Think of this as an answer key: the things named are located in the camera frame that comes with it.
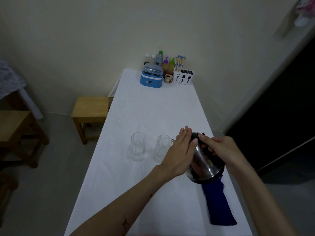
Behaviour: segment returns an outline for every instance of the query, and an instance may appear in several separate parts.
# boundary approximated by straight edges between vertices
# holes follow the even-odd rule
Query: chopsticks
[[[180,72],[180,70],[182,69],[184,63],[185,63],[185,56],[183,55],[178,55],[175,57],[175,67],[174,70],[177,72]]]

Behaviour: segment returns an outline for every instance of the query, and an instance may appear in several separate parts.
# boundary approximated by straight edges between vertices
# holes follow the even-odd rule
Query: forearm
[[[296,235],[255,170],[248,164],[234,173],[260,236]]]
[[[89,218],[71,235],[125,235],[156,191],[170,179],[160,166],[154,167],[147,177]]]

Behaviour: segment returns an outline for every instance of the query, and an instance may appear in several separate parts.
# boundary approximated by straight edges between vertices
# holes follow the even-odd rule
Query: blue container
[[[160,88],[163,81],[163,69],[159,65],[146,63],[140,77],[140,83],[144,86]]]

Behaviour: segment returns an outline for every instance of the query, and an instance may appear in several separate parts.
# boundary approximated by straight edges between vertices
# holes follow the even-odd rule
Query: kettle
[[[191,141],[195,138],[199,139],[198,134],[199,132],[193,132]],[[186,170],[186,175],[192,182],[207,184],[222,175],[225,162],[218,156],[213,155],[208,150],[208,146],[201,147],[202,145],[205,145],[205,143],[199,139],[192,161]]]

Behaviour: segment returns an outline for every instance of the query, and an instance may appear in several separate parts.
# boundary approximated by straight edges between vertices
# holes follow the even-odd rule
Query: wall
[[[108,95],[146,53],[183,54],[213,130],[224,130],[307,39],[275,34],[297,0],[0,0],[0,54],[45,112]]]

